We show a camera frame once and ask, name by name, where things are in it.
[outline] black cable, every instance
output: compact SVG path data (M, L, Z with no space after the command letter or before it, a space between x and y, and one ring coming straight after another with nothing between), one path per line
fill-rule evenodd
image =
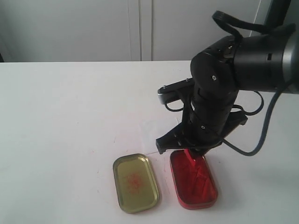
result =
M184 108L180 108L180 109L171 109L169 108L169 106L167 104L165 104L165 107L167 110L171 111L171 112L180 112L182 111Z
M211 131L212 133L214 133L216 136L218 136L222 142L224 144L226 144L227 146L231 147L233 150L237 151L238 153L242 154L242 155L245 155L245 156L254 156L255 154L257 154L264 142L265 142L265 139L266 139L266 136L267 136L267 132L268 132L268 128L269 128L269 123L270 123L270 119L271 119L271 115L272 115L272 112L273 112L273 109L274 109L274 106L278 100L278 98L280 97L280 95L291 85L293 84L295 81L295 79L291 79L289 80L288 82L286 82L282 87L280 87L279 89L277 89L277 91L275 92L272 100L270 101L269 103L269 106L268 106L268 109L267 109L267 112L266 112L266 115L265 115L265 119L264 119L264 123L263 123L263 128L262 128L262 133L261 133L261 137L260 137L260 140L258 141L258 144L256 146L256 148L254 150L252 150L251 152L244 152L242 151L241 149L239 149L238 147L234 146L233 144L231 144L229 141L225 140L223 137L221 137L219 134L217 134L215 131L213 131L212 129L210 129L208 126L206 126L206 128ZM195 117L201 121L201 119L197 116L197 114L195 113L195 111L192 109L191 107L191 98L189 96L189 99L188 99L188 106L189 106L189 109L193 112L193 114L195 115Z
M242 107L242 106L240 106L240 105L233 105L233 108L235 108L235 109L239 109L239 110L241 110L241 111L243 111L244 112L244 114L245 115L247 115L247 116L254 116L254 115L257 115L260 111L262 111L262 109L263 109L263 106L264 106L264 100L263 100L263 97L262 97L262 95L258 92L258 91L254 91L256 94L258 94L260 97L261 97L261 104L260 104L260 106L259 106L259 108L256 110L256 111L253 111L253 112L247 112L247 111L245 111L244 110L244 108Z

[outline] red object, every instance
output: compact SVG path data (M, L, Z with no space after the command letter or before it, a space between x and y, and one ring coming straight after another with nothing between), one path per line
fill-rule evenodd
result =
M186 209L211 207L218 191L205 157L192 158L185 149L171 153L170 161L179 203Z

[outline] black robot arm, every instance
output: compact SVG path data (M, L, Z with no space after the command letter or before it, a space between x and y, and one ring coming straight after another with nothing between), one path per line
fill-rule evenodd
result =
M225 140L237 126L245 125L247 115L255 115L263 107L263 99L260 108L252 113L234 105L239 90L275 91L276 98L282 92L298 93L298 83L294 81L298 70L295 25L270 30L219 11L213 19L232 36L222 38L192 59L192 78L158 90L162 104L176 100L184 103L182 122L156 140L161 154L167 149L188 148L204 155L224 142L243 155L254 155L263 145L269 121L264 125L257 148L250 153ZM243 38L233 27L263 35ZM232 108L240 111L231 112ZM272 110L270 105L266 120L270 120Z

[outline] red residue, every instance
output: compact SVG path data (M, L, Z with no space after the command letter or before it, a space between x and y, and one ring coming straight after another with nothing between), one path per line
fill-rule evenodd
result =
M128 191L131 194L138 194L143 186L142 178L138 172L126 176Z
M205 208L214 204L218 193L205 159L189 160L184 150L171 154L171 168L178 199L188 209Z

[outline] cabinet door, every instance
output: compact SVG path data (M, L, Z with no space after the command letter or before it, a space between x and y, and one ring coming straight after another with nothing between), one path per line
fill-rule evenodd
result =
M228 35L211 18L221 10L241 20L263 23L271 0L141 0L152 6L151 34L142 35L143 59L190 60ZM141 15L147 11L141 7ZM245 36L250 31L243 31Z
M138 0L0 0L6 61L139 61Z

